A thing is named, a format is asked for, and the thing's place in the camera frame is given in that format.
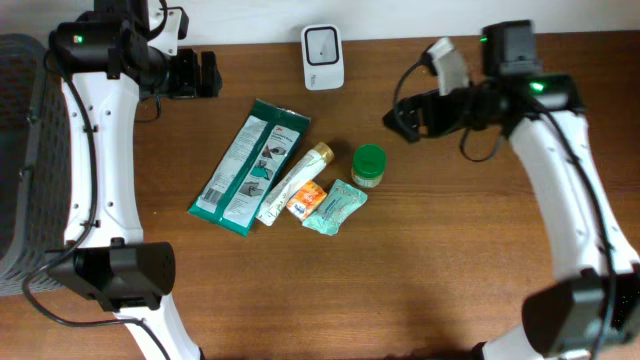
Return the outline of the green wipes package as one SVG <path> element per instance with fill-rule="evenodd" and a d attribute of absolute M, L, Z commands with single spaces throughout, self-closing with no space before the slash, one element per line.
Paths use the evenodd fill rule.
<path fill-rule="evenodd" d="M 257 99 L 188 213 L 246 236 L 311 119 Z"/>

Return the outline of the green lid jar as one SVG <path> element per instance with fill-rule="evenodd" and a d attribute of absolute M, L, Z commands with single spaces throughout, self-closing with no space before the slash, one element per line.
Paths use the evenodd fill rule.
<path fill-rule="evenodd" d="M 362 145 L 354 153 L 352 180 L 359 187 L 374 188 L 382 181 L 386 166 L 386 153 L 381 147 L 375 144 Z"/>

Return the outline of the white tube gold cap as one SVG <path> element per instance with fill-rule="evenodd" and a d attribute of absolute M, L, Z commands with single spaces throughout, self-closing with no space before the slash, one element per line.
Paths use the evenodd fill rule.
<path fill-rule="evenodd" d="M 320 174 L 335 158 L 333 150 L 319 142 L 309 150 L 267 194 L 257 219 L 272 226 L 288 201 L 308 182 Z"/>

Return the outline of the teal tissue pack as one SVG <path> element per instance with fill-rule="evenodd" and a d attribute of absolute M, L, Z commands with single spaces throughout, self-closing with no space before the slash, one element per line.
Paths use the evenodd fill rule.
<path fill-rule="evenodd" d="M 323 235 L 336 235 L 345 220 L 367 200 L 368 195 L 363 191 L 336 180 L 325 200 L 302 225 Z"/>

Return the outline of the orange tissue pack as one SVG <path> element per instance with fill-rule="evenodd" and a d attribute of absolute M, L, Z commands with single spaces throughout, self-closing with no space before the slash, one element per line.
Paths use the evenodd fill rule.
<path fill-rule="evenodd" d="M 313 180 L 306 182 L 288 201 L 286 208 L 298 220 L 306 220 L 326 199 L 327 193 Z"/>

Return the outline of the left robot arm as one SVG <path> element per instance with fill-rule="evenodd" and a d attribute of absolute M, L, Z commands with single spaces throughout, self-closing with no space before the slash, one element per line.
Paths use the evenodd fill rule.
<path fill-rule="evenodd" d="M 70 126 L 71 207 L 47 274 L 124 325 L 148 359 L 200 359 L 172 296 L 173 248 L 148 243 L 135 197 L 133 133 L 147 99 L 215 96 L 213 53 L 182 49 L 180 7 L 98 1 L 49 36 Z"/>

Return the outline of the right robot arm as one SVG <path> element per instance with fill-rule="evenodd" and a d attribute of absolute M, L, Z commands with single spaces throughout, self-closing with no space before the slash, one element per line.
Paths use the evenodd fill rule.
<path fill-rule="evenodd" d="M 448 38 L 419 64 L 438 87 L 394 98 L 384 125 L 408 142 L 501 130 L 534 190 L 555 282 L 523 303 L 521 322 L 470 359 L 594 359 L 639 335 L 639 256 L 620 230 L 593 161 L 585 108 L 571 76 L 543 71 L 528 20 L 486 26 L 484 78 L 472 82 Z"/>

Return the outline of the white barcode scanner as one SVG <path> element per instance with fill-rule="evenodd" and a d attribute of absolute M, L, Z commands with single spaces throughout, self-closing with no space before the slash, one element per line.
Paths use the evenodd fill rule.
<path fill-rule="evenodd" d="M 341 32 L 333 24 L 304 27 L 300 33 L 305 87 L 310 91 L 341 88 L 345 81 Z"/>

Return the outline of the grey plastic basket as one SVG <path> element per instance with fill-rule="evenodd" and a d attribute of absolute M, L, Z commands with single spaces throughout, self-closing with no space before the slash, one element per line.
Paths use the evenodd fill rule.
<path fill-rule="evenodd" d="M 63 247 L 71 206 L 70 129 L 59 77 L 44 46 L 1 37 L 1 295 Z"/>

